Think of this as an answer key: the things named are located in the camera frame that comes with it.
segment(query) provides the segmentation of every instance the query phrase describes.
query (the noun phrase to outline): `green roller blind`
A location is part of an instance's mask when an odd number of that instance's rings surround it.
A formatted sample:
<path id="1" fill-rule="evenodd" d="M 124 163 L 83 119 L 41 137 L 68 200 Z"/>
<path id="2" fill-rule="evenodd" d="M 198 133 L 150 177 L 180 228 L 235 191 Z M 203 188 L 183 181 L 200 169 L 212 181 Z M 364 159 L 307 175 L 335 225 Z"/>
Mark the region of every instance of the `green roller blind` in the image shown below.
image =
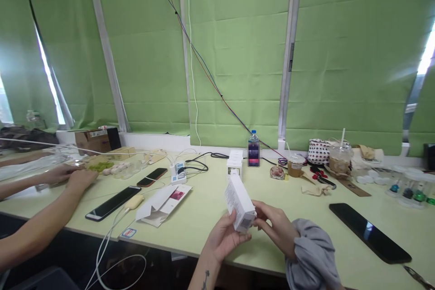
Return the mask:
<path id="1" fill-rule="evenodd" d="M 174 0 L 179 8 L 179 0 Z M 189 134 L 183 39 L 167 0 L 101 0 L 134 132 Z"/>
<path id="2" fill-rule="evenodd" d="M 409 129 L 409 156 L 423 156 L 423 144 L 435 143 L 435 66 L 426 76 Z"/>
<path id="3" fill-rule="evenodd" d="M 341 137 L 401 152 L 406 99 L 434 0 L 300 0 L 286 139 Z"/>
<path id="4" fill-rule="evenodd" d="M 26 125 L 32 109 L 48 128 L 57 128 L 29 0 L 0 0 L 0 12 L 0 73 L 14 123 Z"/>
<path id="5" fill-rule="evenodd" d="M 117 125 L 92 0 L 32 0 L 75 128 Z"/>
<path id="6" fill-rule="evenodd" d="M 186 29 L 189 32 L 188 0 Z M 190 0 L 192 42 L 232 109 L 264 142 L 277 146 L 289 0 Z M 202 145 L 240 146 L 248 132 L 228 110 L 193 56 Z M 190 81 L 191 144 L 196 107 Z"/>

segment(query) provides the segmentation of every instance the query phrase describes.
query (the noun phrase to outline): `clear plastic lid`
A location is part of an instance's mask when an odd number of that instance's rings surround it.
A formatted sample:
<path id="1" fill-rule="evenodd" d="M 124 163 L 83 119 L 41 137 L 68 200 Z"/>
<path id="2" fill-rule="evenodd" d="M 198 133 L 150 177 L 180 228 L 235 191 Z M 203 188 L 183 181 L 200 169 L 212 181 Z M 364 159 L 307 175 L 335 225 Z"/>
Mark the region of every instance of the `clear plastic lid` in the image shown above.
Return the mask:
<path id="1" fill-rule="evenodd" d="M 415 180 L 415 181 L 422 181 L 422 177 L 424 177 L 424 174 L 417 173 L 415 171 L 410 171 L 410 169 L 408 169 L 403 175 L 406 178 L 411 179 L 411 180 Z"/>
<path id="2" fill-rule="evenodd" d="M 305 163 L 305 157 L 300 156 L 300 155 L 292 155 L 291 157 L 289 157 L 289 161 L 291 163 L 304 164 Z"/>
<path id="3" fill-rule="evenodd" d="M 433 175 L 433 174 L 424 174 L 421 177 L 421 181 L 427 181 L 427 182 L 435 184 L 435 175 Z"/>
<path id="4" fill-rule="evenodd" d="M 394 166 L 391 167 L 391 170 L 396 171 L 398 173 L 404 173 L 408 169 L 405 168 L 405 167 L 402 167 L 400 165 L 394 165 Z"/>

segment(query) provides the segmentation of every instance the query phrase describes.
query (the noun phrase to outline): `smartphone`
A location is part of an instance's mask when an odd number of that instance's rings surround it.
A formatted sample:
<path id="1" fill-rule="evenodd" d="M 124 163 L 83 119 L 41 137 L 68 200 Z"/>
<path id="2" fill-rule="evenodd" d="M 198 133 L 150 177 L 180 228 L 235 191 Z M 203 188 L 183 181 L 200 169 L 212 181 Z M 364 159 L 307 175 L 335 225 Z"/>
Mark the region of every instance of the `smartphone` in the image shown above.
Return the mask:
<path id="1" fill-rule="evenodd" d="M 101 221 L 104 220 L 107 216 L 109 216 L 113 211 L 119 208 L 122 204 L 127 202 L 130 198 L 140 192 L 140 187 L 129 186 L 125 188 L 120 193 L 117 193 L 111 199 L 108 199 L 103 204 L 98 206 L 96 209 L 92 210 L 88 214 L 85 215 L 85 218 L 93 221 Z"/>
<path id="2" fill-rule="evenodd" d="M 151 186 L 156 180 L 158 180 L 162 175 L 164 175 L 168 171 L 168 169 L 165 168 L 157 168 L 153 172 L 151 172 L 149 175 L 147 175 L 145 178 L 143 178 L 141 181 L 137 183 L 138 187 L 149 187 Z"/>
<path id="3" fill-rule="evenodd" d="M 411 261 L 412 258 L 406 251 L 349 205 L 330 204 L 329 209 L 384 262 L 399 264 Z"/>

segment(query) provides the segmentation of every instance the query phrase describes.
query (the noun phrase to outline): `gray cloth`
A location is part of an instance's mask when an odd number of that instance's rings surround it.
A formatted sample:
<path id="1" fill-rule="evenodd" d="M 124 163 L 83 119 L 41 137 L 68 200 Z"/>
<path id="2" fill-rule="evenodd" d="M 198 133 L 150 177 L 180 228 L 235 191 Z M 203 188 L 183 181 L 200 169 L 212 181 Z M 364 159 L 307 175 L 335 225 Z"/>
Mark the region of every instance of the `gray cloth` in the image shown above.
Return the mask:
<path id="1" fill-rule="evenodd" d="M 340 289 L 341 282 L 335 266 L 335 248 L 329 235 L 310 220 L 297 219 L 293 225 L 300 238 L 295 239 L 297 263 L 285 259 L 285 274 L 291 290 Z"/>

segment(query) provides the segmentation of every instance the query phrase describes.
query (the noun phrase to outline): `hand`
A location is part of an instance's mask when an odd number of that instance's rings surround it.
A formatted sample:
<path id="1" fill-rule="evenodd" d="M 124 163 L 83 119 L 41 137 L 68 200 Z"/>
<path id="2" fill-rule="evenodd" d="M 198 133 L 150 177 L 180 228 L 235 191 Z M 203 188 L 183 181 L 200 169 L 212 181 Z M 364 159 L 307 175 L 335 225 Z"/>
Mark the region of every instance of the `hand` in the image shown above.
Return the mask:
<path id="1" fill-rule="evenodd" d="M 91 170 L 74 171 L 67 183 L 67 189 L 82 194 L 97 179 L 98 172 Z"/>
<path id="2" fill-rule="evenodd" d="M 67 180 L 74 171 L 82 169 L 84 169 L 84 167 L 61 164 L 40 175 L 40 179 L 44 184 L 57 184 Z"/>
<path id="3" fill-rule="evenodd" d="M 291 224 L 284 211 L 263 202 L 253 200 L 252 203 L 257 212 L 257 218 L 254 220 L 253 225 L 258 227 L 258 230 L 264 230 L 284 255 L 296 262 L 294 240 L 300 237 L 300 234 Z M 272 226 L 266 222 L 267 219 L 271 221 Z"/>
<path id="4" fill-rule="evenodd" d="M 242 234 L 234 230 L 236 210 L 226 213 L 216 223 L 204 245 L 203 253 L 213 255 L 219 264 L 223 262 L 238 245 L 251 239 L 251 234 Z"/>

